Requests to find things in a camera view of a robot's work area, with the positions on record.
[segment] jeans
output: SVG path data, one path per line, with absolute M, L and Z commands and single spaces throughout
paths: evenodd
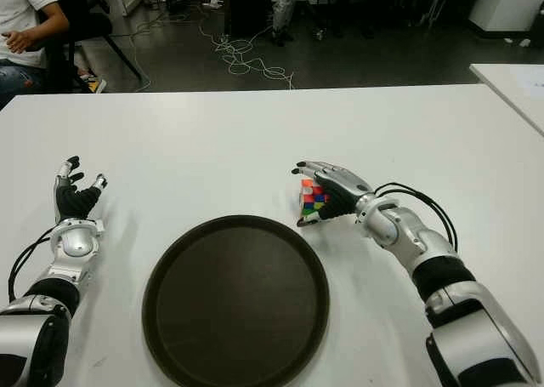
M 15 95 L 40 94 L 44 89 L 44 69 L 0 60 L 0 109 Z

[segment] human arm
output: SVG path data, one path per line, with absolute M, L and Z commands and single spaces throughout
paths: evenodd
M 7 38 L 6 44 L 12 53 L 22 54 L 32 45 L 70 28 L 70 23 L 57 2 L 48 4 L 42 11 L 47 19 L 39 26 L 2 34 Z

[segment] person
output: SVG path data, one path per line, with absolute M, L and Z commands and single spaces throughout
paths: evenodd
M 0 0 L 0 109 L 15 95 L 44 91 L 44 52 L 28 49 L 69 26 L 57 0 Z

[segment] chair leg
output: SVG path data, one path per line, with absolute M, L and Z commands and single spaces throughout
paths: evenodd
M 82 92 L 84 94 L 91 94 L 93 91 L 88 87 L 87 83 L 83 81 L 79 74 L 77 74 L 77 67 L 76 64 L 74 64 L 74 56 L 76 55 L 76 43 L 70 42 L 68 45 L 68 65 L 70 66 L 71 71 L 71 77 L 74 79 L 79 86 L 79 88 L 82 89 Z
M 104 36 L 105 40 L 110 44 L 110 47 L 113 48 L 113 50 L 119 55 L 119 58 L 127 65 L 128 68 L 130 68 L 130 71 L 134 73 L 138 79 L 142 79 L 142 75 L 138 72 L 136 67 L 133 65 L 132 62 L 130 62 L 127 58 L 127 56 L 121 51 L 119 47 L 117 47 L 117 44 L 113 42 L 113 40 L 109 36 Z

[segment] round brown tray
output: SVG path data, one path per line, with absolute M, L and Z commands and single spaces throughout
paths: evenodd
M 329 311 L 323 267 L 284 225 L 235 215 L 197 226 L 162 256 L 142 311 L 162 371 L 187 387 L 279 386 L 317 350 Z

